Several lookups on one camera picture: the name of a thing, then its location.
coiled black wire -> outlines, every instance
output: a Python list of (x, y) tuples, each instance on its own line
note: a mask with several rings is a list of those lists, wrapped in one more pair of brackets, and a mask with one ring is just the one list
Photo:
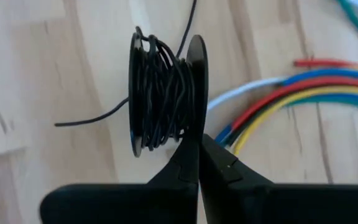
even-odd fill
[[(183, 37), (181, 39), (180, 42), (180, 46), (178, 49), (178, 52), (176, 54), (176, 58), (179, 57), (179, 55), (181, 54), (181, 51), (183, 50), (183, 46), (185, 45), (186, 42), (186, 38), (187, 38), (187, 34), (190, 30), (191, 27), (191, 22), (193, 21), (193, 16), (195, 13), (195, 9), (196, 9), (196, 5), (197, 5), (197, 0), (193, 0), (193, 4), (191, 6), (191, 11), (190, 11), (190, 16), (189, 16), (189, 20), (187, 22), (187, 26), (185, 29), (185, 33), (183, 34)], [(124, 106), (127, 102), (129, 101), (129, 98), (125, 98), (123, 99), (115, 108), (113, 108), (111, 111), (102, 114), (101, 116), (98, 116), (96, 118), (92, 118), (92, 119), (87, 119), (87, 120), (83, 120), (83, 121), (74, 121), (74, 122), (65, 122), (65, 123), (55, 123), (56, 127), (67, 127), (67, 126), (76, 126), (76, 125), (82, 125), (82, 124), (90, 124), (93, 122), (97, 122), (100, 121), (104, 118), (107, 118), (108, 116), (111, 116), (112, 114), (114, 114), (115, 112), (117, 112), (122, 106)]]
[(153, 150), (168, 138), (176, 141), (195, 122), (195, 81), (185, 59), (177, 59), (171, 49), (155, 36), (144, 37), (148, 52), (137, 50), (134, 97), (142, 113), (141, 147)]

spool of wire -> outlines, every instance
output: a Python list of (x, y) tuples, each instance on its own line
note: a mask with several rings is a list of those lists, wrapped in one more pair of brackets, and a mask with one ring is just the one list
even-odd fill
[[(149, 51), (143, 48), (149, 44)], [(156, 36), (139, 27), (129, 58), (129, 123), (132, 150), (150, 151), (169, 138), (200, 141), (208, 103), (208, 60), (203, 39), (195, 35), (187, 58), (179, 59)]]

red wire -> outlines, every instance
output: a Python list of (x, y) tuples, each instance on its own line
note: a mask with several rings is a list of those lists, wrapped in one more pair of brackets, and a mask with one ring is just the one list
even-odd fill
[(232, 130), (237, 129), (241, 124), (249, 119), (255, 112), (264, 107), (266, 104), (269, 104), (273, 100), (288, 95), (290, 93), (304, 90), (306, 88), (313, 88), (318, 86), (326, 85), (352, 85), (358, 86), (358, 78), (347, 78), (347, 77), (318, 77), (310, 78), (304, 81), (296, 82), (292, 85), (284, 86), (274, 91), (273, 93), (265, 96), (255, 104), (253, 104), (248, 110), (244, 112), (240, 117), (238, 117), (232, 124)]
[(358, 65), (355, 62), (329, 58), (296, 59), (293, 64), (297, 67), (348, 67)]

wooden table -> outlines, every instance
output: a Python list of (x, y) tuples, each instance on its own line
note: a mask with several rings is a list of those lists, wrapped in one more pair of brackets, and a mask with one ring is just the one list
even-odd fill
[[(38, 223), (41, 199), (61, 185), (146, 182), (164, 166), (175, 144), (133, 156), (127, 106), (97, 124), (53, 123), (97, 116), (125, 98), (134, 27), (176, 51), (190, 6), (191, 0), (0, 1), (0, 223)], [(185, 49), (193, 34), (208, 48), (210, 98), (300, 72), (294, 58), (358, 62), (358, 31), (330, 0), (199, 0)], [(266, 92), (210, 112), (206, 133), (216, 135)], [(239, 157), (276, 182), (358, 183), (358, 109), (283, 109)]]

wood grain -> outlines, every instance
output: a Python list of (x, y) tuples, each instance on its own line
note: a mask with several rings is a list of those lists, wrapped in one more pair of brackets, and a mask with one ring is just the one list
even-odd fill
[[(97, 116), (125, 98), (134, 27), (176, 51), (190, 7), (191, 0), (0, 0), (0, 223), (39, 223), (40, 201), (61, 185), (146, 182), (166, 164), (174, 142), (133, 156), (127, 106), (97, 124), (53, 123)], [(193, 34), (208, 48), (209, 98), (298, 73), (294, 58), (358, 62), (358, 31), (335, 1), (198, 0)], [(268, 91), (211, 111), (206, 133), (216, 135)], [(282, 109), (240, 159), (276, 182), (358, 183), (358, 109)]]

